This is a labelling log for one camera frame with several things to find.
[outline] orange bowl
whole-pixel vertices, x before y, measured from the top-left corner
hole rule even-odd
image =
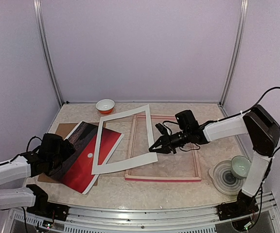
[[[96,104],[96,108],[98,109],[98,111],[104,115],[110,114],[113,111],[114,106],[115,102],[110,99],[101,100]]]

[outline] wall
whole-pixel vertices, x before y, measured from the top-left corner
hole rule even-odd
[[[68,101],[220,100],[241,0],[43,0]]]
[[[24,152],[32,136],[47,131],[57,111],[33,1],[0,0],[0,161]],[[0,231],[4,216],[1,211]]]
[[[251,0],[234,79],[226,102],[234,114],[253,105],[272,86],[280,86],[280,1]],[[261,102],[280,124],[280,91],[270,92]],[[249,151],[248,136],[242,140]],[[280,151],[275,156],[265,187],[272,190],[280,210]]]

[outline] bowl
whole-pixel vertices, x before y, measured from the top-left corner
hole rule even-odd
[[[115,102],[110,99],[104,99],[96,104],[96,108],[101,114],[110,114],[114,109]]]
[[[231,161],[231,172],[238,179],[245,179],[250,170],[251,162],[243,156],[235,156]]]

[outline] light green bowl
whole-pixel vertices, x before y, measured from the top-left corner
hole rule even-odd
[[[231,172],[238,179],[245,179],[250,170],[251,162],[243,156],[235,156],[231,161]]]

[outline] marble surface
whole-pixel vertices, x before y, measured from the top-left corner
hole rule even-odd
[[[116,104],[114,113],[143,106],[140,103]],[[150,103],[151,114],[174,115],[191,109],[201,124],[209,119],[223,118],[216,104]],[[100,114],[94,104],[65,104],[55,119],[50,133],[54,133],[59,123],[99,121]],[[115,150],[110,163],[126,158],[130,138],[132,117],[109,121],[106,127],[125,134]],[[35,183],[49,195],[49,201],[58,203],[115,208],[115,209],[168,209],[218,204],[230,200],[213,185],[208,170],[220,161],[240,155],[234,138],[221,139],[201,146],[200,158],[202,181],[198,183],[155,183],[125,181],[124,171],[104,174],[86,195],[58,183],[38,182],[37,177],[28,178],[26,183]]]

